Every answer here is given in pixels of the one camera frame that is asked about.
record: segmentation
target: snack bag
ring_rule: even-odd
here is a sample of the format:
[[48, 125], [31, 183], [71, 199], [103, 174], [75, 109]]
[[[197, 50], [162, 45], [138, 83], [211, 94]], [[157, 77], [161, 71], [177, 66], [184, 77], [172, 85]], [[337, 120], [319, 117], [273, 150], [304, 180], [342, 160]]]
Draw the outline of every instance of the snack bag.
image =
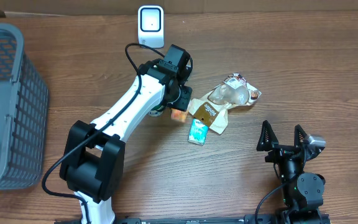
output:
[[251, 106], [261, 94], [243, 76], [233, 73], [200, 99], [192, 99], [189, 113], [222, 134], [229, 122], [227, 111], [237, 106]]

